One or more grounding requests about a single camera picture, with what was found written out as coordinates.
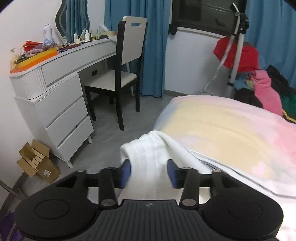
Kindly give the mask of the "white knit garment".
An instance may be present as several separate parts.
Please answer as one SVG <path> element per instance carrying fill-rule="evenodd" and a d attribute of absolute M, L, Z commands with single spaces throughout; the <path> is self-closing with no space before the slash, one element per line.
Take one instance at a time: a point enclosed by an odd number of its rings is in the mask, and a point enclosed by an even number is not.
<path fill-rule="evenodd" d="M 121 160 L 131 162 L 131 175 L 119 195 L 124 199 L 180 201 L 182 190 L 174 189 L 167 173 L 167 161 L 172 159 L 180 168 L 194 168 L 200 173 L 211 174 L 188 149 L 160 131 L 151 131 L 120 148 Z"/>

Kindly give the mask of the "pastel pink bed sheet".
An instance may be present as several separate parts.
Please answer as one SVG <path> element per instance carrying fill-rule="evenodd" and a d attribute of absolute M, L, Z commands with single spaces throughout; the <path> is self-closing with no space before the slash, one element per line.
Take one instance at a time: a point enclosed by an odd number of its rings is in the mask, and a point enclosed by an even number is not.
<path fill-rule="evenodd" d="M 283 209 L 279 240 L 295 240 L 295 125 L 233 99 L 176 97 L 154 129 L 257 184 Z"/>

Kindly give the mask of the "brown cardboard box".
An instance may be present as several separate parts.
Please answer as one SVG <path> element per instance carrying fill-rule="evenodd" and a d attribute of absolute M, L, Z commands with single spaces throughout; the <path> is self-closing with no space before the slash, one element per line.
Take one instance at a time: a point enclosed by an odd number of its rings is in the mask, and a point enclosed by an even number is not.
<path fill-rule="evenodd" d="M 32 139 L 32 143 L 26 143 L 19 154 L 21 158 L 17 161 L 19 167 L 29 176 L 39 175 L 49 184 L 60 176 L 59 169 L 49 159 L 50 149 Z"/>

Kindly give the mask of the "black garment pile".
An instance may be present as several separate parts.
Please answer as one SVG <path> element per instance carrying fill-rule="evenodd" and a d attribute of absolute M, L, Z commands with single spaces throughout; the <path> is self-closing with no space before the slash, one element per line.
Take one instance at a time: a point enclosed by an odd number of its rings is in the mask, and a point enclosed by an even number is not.
<path fill-rule="evenodd" d="M 288 81 L 274 66 L 268 66 L 265 71 L 271 78 L 271 86 L 279 93 L 280 99 L 283 96 L 295 95 L 295 89 L 289 86 Z M 254 94 L 252 82 L 248 79 L 248 75 L 249 73 L 241 74 L 238 80 L 236 80 L 234 99 L 258 108 L 263 108 Z"/>

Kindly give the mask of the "white dressing table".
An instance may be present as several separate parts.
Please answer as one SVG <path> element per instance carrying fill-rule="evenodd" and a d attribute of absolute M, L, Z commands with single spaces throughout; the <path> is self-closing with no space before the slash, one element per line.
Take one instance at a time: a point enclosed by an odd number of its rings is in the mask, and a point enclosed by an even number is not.
<path fill-rule="evenodd" d="M 34 138 L 70 168 L 79 147 L 92 142 L 93 126 L 81 85 L 83 70 L 92 72 L 115 52 L 115 39 L 95 40 L 10 75 L 16 104 Z"/>

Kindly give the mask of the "blue curtain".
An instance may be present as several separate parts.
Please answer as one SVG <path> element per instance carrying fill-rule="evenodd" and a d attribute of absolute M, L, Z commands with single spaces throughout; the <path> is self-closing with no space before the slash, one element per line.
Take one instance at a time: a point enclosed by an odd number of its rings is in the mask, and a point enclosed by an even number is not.
<path fill-rule="evenodd" d="M 162 97 L 165 84 L 166 46 L 171 1 L 106 1 L 104 23 L 116 31 L 124 16 L 147 18 L 140 91 L 144 96 Z"/>

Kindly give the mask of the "pink garment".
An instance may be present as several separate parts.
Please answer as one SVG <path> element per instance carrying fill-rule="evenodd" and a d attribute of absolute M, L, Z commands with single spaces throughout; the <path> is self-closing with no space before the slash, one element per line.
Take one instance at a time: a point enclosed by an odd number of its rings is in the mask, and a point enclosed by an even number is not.
<path fill-rule="evenodd" d="M 249 73 L 248 79 L 252 82 L 254 94 L 263 108 L 282 116 L 280 95 L 271 86 L 271 78 L 265 70 L 254 70 Z"/>

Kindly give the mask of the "yellow garment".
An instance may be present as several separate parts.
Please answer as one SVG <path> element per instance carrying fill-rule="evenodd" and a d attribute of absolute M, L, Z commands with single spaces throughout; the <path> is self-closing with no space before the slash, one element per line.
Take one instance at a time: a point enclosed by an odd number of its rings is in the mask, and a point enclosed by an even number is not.
<path fill-rule="evenodd" d="M 291 117 L 286 113 L 286 111 L 285 111 L 284 109 L 282 110 L 282 117 L 283 117 L 286 121 L 288 121 L 289 123 L 294 123 L 294 124 L 296 124 L 296 119 L 291 118 Z"/>

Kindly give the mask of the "green garment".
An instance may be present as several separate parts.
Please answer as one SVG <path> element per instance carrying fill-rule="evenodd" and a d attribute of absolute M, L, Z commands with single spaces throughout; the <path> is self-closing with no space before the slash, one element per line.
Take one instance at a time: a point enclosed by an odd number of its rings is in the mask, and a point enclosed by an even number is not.
<path fill-rule="evenodd" d="M 282 108 L 288 114 L 289 117 L 296 117 L 296 96 L 283 96 L 281 97 Z"/>

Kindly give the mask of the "orange tray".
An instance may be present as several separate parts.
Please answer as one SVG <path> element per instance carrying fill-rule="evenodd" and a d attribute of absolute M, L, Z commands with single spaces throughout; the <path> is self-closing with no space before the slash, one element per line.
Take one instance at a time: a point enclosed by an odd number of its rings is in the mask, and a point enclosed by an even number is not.
<path fill-rule="evenodd" d="M 58 54 L 57 48 L 48 49 L 47 51 L 39 53 L 39 54 L 37 54 L 37 55 L 35 55 L 33 57 L 30 57 L 27 60 L 22 61 L 21 63 L 16 64 L 16 68 L 10 70 L 10 73 L 14 74 L 14 73 L 18 73 L 18 72 L 28 70 L 31 67 L 33 67 L 33 66 L 35 66 L 35 65 L 49 59 L 49 58 L 52 58 L 52 57 L 56 56 L 57 54 Z"/>

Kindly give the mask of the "white black dining chair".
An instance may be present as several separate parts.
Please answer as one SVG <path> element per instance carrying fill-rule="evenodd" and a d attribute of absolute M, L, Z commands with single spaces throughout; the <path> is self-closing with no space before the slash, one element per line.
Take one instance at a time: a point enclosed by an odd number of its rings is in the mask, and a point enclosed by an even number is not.
<path fill-rule="evenodd" d="M 115 104 L 119 129 L 125 129 L 121 108 L 121 94 L 130 87 L 135 87 L 135 109 L 140 111 L 140 79 L 142 57 L 144 55 L 147 18 L 124 16 L 118 23 L 116 53 L 113 69 L 97 74 L 83 84 L 89 113 L 93 121 L 96 115 L 91 93 L 108 96 Z"/>

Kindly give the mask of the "dark window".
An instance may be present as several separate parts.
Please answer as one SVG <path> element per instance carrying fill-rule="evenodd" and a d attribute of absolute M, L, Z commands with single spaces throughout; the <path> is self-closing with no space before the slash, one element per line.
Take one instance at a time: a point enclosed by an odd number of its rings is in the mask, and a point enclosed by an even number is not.
<path fill-rule="evenodd" d="M 235 4 L 245 12 L 247 1 L 183 0 L 172 1 L 169 32 L 175 35 L 178 27 L 206 31 L 222 36 L 232 33 L 236 19 L 231 9 Z"/>

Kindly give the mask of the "wavy frame mirror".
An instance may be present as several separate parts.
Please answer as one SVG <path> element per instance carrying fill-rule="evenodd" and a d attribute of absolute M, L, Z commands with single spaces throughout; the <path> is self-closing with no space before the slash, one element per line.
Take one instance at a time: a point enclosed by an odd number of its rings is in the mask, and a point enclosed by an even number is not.
<path fill-rule="evenodd" d="M 62 0 L 55 17 L 56 28 L 66 44 L 74 42 L 74 35 L 83 36 L 90 30 L 87 0 Z"/>

